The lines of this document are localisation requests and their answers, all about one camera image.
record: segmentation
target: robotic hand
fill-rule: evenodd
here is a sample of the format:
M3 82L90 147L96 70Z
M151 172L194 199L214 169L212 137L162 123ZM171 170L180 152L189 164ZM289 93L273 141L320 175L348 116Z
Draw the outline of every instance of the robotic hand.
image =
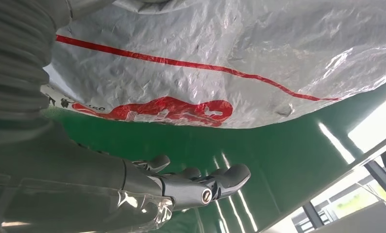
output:
M213 200L228 197L250 178L250 171L243 164L234 165L228 170L218 169L206 177L201 177L197 168L186 168L180 173L157 174L169 163L165 155L151 161L133 162L160 186L163 196L173 200L173 210L206 206Z

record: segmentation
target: white surface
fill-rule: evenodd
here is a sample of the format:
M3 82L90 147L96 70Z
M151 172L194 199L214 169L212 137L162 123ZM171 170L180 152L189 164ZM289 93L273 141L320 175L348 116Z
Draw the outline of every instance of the white surface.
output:
M386 204L377 202L311 233L386 233Z

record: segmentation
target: white plastic bag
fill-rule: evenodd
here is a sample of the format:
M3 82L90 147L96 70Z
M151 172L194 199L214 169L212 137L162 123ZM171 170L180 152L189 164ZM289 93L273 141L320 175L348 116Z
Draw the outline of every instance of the white plastic bag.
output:
M118 1L58 32L43 88L55 106L253 128L386 82L386 0L136 3Z

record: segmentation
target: crinkled plastic sheet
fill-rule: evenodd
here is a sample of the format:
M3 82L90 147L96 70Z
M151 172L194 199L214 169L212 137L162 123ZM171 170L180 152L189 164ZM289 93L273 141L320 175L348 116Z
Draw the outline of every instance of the crinkled plastic sheet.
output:
M386 0L114 4L58 32L43 90L55 106L253 128L386 82Z
M11 187L8 181L0 175L0 233L140 233L172 215L166 197L33 179Z

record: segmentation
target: red printed logo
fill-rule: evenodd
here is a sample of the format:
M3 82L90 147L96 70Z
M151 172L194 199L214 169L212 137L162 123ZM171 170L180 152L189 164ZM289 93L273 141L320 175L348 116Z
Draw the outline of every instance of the red printed logo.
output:
M224 100L190 104L173 97L161 97L148 103L120 105L110 113L97 113L74 103L72 108L110 120L167 122L175 125L220 126L233 113L232 105Z

